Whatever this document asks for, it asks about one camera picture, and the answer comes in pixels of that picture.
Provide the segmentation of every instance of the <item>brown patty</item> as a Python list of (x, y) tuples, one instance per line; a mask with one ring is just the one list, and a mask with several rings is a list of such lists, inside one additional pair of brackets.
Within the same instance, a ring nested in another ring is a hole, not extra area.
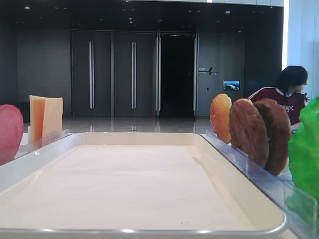
[(288, 162), (288, 141), (292, 137), (289, 117), (285, 109), (274, 100), (262, 99), (254, 106), (265, 122), (269, 138), (269, 156), (265, 169), (278, 175)]
[(265, 123), (255, 106), (246, 101), (235, 102), (229, 114), (231, 144), (265, 167), (269, 147)]

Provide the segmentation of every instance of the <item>woman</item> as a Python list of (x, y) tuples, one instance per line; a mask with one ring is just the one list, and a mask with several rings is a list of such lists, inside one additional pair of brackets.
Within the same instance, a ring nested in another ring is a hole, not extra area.
[(288, 66), (283, 70), (275, 87), (261, 88), (248, 99), (252, 102), (268, 98), (277, 101), (288, 113), (292, 131), (300, 127), (300, 110), (306, 106), (306, 97), (302, 93), (307, 85), (308, 73), (304, 67)]

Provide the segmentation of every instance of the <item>gray door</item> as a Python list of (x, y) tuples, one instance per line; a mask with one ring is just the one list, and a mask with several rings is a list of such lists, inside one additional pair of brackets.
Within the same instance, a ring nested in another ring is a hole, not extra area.
[(114, 42), (115, 116), (153, 116), (153, 35), (115, 33)]
[(110, 33), (72, 32), (73, 115), (111, 116)]
[(153, 35), (135, 34), (136, 47), (136, 117), (152, 117), (153, 106)]
[(134, 116), (134, 35), (114, 34), (115, 116)]

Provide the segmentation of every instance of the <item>dark hair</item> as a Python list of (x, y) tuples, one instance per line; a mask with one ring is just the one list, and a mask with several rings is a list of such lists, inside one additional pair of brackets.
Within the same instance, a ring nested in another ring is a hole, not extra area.
[(279, 75), (275, 87), (281, 90), (286, 97), (289, 87), (305, 84), (308, 79), (307, 70), (302, 66), (288, 66)]

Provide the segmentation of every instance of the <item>clear acrylic holder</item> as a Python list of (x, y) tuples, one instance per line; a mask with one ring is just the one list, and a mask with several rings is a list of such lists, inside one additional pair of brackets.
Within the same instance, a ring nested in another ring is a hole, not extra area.
[(249, 160), (247, 154), (224, 143), (211, 131), (207, 130), (204, 137), (239, 171), (250, 179), (256, 187), (286, 212), (289, 218), (289, 228), (297, 236), (301, 239), (318, 238), (318, 202), (315, 198), (294, 186), (293, 182), (290, 182), (291, 180), (281, 180), (281, 176), (275, 177), (271, 175), (262, 167)]
[(36, 141), (34, 143), (20, 145), (19, 148), (10, 149), (0, 153), (0, 166), (6, 163), (9, 163), (17, 158), (20, 158), (28, 153), (34, 152), (48, 144), (56, 142), (62, 138), (68, 136), (69, 130), (66, 129), (61, 132), (55, 132), (50, 134), (48, 137), (43, 138), (42, 140)]

